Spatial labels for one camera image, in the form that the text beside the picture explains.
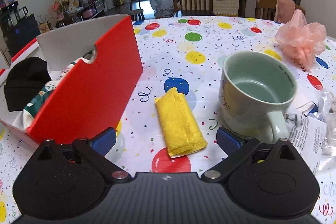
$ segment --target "green balloon print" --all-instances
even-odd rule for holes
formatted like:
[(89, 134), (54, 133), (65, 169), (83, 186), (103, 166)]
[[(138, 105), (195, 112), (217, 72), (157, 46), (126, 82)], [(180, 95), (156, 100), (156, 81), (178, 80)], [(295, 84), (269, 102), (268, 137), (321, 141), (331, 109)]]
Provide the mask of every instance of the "green balloon print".
[(196, 41), (200, 41), (203, 37), (199, 33), (189, 32), (184, 36), (184, 38), (186, 40), (196, 42)]
[(179, 19), (177, 22), (178, 22), (178, 23), (187, 23), (188, 20), (187, 20), (187, 19)]

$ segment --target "yellow cloth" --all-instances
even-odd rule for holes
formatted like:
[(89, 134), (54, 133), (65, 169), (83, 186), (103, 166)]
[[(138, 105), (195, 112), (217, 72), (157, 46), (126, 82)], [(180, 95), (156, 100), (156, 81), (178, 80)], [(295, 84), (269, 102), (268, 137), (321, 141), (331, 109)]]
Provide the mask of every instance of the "yellow cloth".
[(171, 158), (188, 155), (207, 146), (184, 94), (171, 88), (163, 97), (155, 99), (155, 105)]

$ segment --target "cardboard box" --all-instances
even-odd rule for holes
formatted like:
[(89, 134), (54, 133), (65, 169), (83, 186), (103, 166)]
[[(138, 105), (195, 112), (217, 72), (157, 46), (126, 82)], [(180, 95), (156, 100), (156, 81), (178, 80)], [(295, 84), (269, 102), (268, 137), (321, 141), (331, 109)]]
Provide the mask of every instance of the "cardboard box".
[(9, 112), (3, 92), (4, 80), (16, 58), (0, 75), (0, 122), (28, 145), (37, 147), (50, 138), (59, 144), (79, 137), (92, 138), (107, 127), (116, 128), (142, 73), (142, 62), (128, 15), (113, 15), (71, 24), (37, 37), (29, 56), (48, 63), (54, 80), (61, 70), (96, 48), (95, 60), (79, 61), (53, 91), (23, 131), (22, 112)]

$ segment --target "pink cloth on chair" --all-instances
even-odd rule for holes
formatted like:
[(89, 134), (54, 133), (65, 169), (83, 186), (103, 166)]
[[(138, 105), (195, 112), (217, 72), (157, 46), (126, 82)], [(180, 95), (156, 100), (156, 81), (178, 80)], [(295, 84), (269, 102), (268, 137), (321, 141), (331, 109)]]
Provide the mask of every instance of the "pink cloth on chair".
[(324, 39), (326, 28), (320, 23), (307, 24), (306, 17), (301, 10), (295, 10), (293, 18), (281, 26), (275, 35), (283, 55), (296, 63), (311, 70), (315, 62), (315, 55), (325, 49)]
[(293, 0), (277, 0), (275, 9), (275, 22), (287, 23), (293, 17), (295, 11), (295, 3)]

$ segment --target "pink loofah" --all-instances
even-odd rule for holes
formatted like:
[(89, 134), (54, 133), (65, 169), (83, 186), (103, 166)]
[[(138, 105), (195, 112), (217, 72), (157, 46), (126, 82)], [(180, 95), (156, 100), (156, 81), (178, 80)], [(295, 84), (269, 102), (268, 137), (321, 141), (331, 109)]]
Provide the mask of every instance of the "pink loofah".
[(307, 24), (306, 17), (301, 10), (295, 10), (292, 19), (281, 26), (275, 35), (283, 54), (294, 59), (305, 69), (310, 70), (315, 61), (315, 55), (325, 49), (324, 39), (327, 32), (320, 23)]

